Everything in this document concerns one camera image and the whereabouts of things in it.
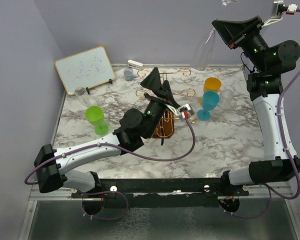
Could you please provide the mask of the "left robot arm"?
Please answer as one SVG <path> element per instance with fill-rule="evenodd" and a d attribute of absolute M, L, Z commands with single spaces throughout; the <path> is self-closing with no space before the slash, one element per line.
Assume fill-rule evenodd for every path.
<path fill-rule="evenodd" d="M 72 146 L 68 149 L 53 149 L 51 144 L 42 146 L 34 160 L 40 193 L 50 193 L 62 187 L 76 189 L 93 198 L 101 190 L 95 172 L 81 172 L 76 168 L 109 157 L 133 154 L 141 148 L 144 139 L 155 134 L 166 110 L 179 110 L 170 84 L 161 81 L 159 69 L 154 67 L 140 85 L 151 90 L 154 95 L 145 93 L 149 103 L 144 112 L 131 108 L 119 120 L 119 128 L 101 138 Z"/>

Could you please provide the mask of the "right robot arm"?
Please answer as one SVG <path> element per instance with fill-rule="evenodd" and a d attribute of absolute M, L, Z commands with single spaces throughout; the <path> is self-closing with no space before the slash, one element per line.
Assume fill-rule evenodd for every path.
<path fill-rule="evenodd" d="M 284 113 L 281 75 L 296 68 L 300 45 L 285 40 L 269 47 L 260 34 L 259 16 L 244 21 L 214 20 L 213 27 L 230 49 L 241 48 L 256 72 L 248 75 L 246 88 L 261 128 L 264 159 L 247 167 L 225 171 L 219 189 L 230 196 L 238 186 L 300 179 L 300 158 L 291 143 Z"/>

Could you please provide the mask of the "clear wine glass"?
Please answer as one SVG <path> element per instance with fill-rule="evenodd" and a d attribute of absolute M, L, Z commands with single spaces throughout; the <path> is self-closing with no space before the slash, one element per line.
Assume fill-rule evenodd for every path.
<path fill-rule="evenodd" d="M 209 60 L 213 55 L 216 43 L 216 29 L 211 26 L 211 29 L 201 39 L 196 47 L 193 57 L 190 61 L 190 67 L 198 70 L 205 71 L 208 66 Z"/>
<path fill-rule="evenodd" d="M 224 89 L 219 95 L 219 103 L 217 105 L 217 112 L 226 112 L 232 109 L 234 93 L 230 89 Z"/>
<path fill-rule="evenodd" d="M 74 91 L 74 94 L 83 106 L 87 108 L 91 106 L 90 96 L 84 87 L 77 87 Z"/>

